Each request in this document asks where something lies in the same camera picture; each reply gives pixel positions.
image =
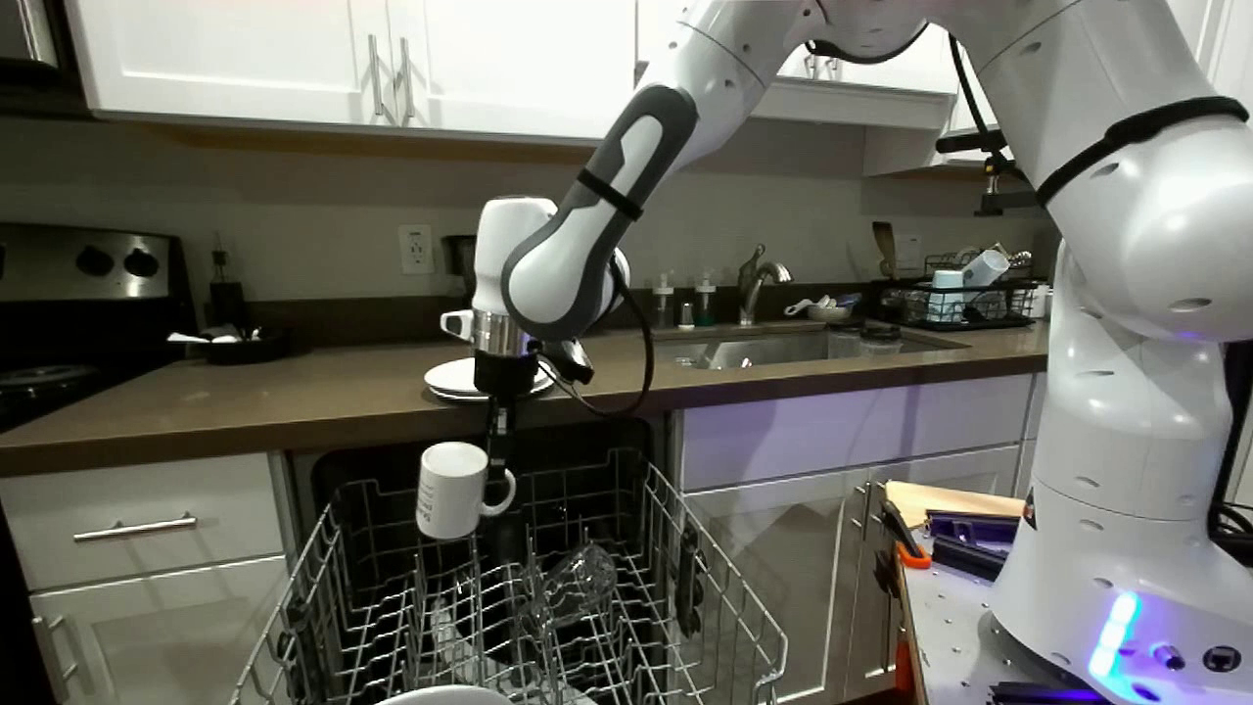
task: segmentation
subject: backsplash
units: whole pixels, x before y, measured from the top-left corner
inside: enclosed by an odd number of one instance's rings
[[[749,121],[727,147],[663,184],[623,242],[633,284],[703,269],[732,284],[757,242],[801,282],[878,274],[871,220],[923,235],[926,252],[1055,232],[1041,212],[975,218],[980,185],[862,179],[860,128]],[[397,227],[471,233],[497,194],[559,200],[578,167],[194,148],[142,125],[0,121],[0,219],[177,234],[207,296],[221,232],[232,275],[256,301],[447,296],[456,277],[401,273]],[[436,247],[436,270],[445,272]]]

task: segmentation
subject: brown countertop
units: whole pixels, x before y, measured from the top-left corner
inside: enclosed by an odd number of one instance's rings
[[[922,336],[960,347],[743,371],[695,371],[659,359],[639,414],[1045,369],[1046,323]],[[596,369],[584,397],[604,408],[633,399],[643,371],[639,334],[608,333],[584,344]],[[440,402],[422,383],[427,369],[464,356],[464,344],[437,343],[315,349],[237,368],[175,363],[0,435],[0,476],[481,433],[482,407]],[[554,391],[525,403],[519,418],[523,426],[545,426],[591,416]]]

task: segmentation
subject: stove knob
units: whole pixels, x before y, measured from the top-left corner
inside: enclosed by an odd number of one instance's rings
[[[160,264],[157,262],[157,257],[144,252],[143,249],[135,247],[127,254],[127,258],[122,260],[122,265],[127,267],[127,270],[135,274],[137,277],[150,277],[157,273]]]
[[[94,277],[103,277],[113,270],[113,257],[110,257],[108,252],[98,249],[90,244],[79,252],[74,263],[78,265],[80,272]]]

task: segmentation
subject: kitchen sink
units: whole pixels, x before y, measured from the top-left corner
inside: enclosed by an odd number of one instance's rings
[[[829,334],[824,329],[778,334],[751,334],[742,337],[673,339],[657,344],[659,362],[674,362],[685,368],[700,371],[733,371],[779,363],[804,361],[836,361],[828,347]],[[901,352],[923,352],[962,347],[951,342],[932,339],[912,333],[902,333]]]

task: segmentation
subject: white cup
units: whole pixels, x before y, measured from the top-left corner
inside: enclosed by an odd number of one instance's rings
[[[957,269],[936,269],[931,277],[932,288],[961,288],[962,273]],[[936,293],[927,298],[927,319],[941,323],[960,323],[964,318],[965,298],[959,292]]]
[[[484,505],[487,455],[461,442],[436,443],[422,452],[417,476],[417,530],[431,538],[461,538],[474,533],[479,517],[495,517],[514,501],[517,483],[505,471],[509,495],[500,505]]]
[[[991,286],[994,280],[1000,278],[1001,274],[1010,270],[1010,260],[997,249],[984,249],[984,252],[970,260],[964,269],[961,269],[962,277],[965,277],[966,283],[964,286]],[[966,301],[972,301],[980,292],[967,291]]]
[[[440,316],[440,329],[451,334],[452,337],[460,337],[466,342],[470,342],[474,328],[474,309],[462,308],[460,311],[449,311]]]

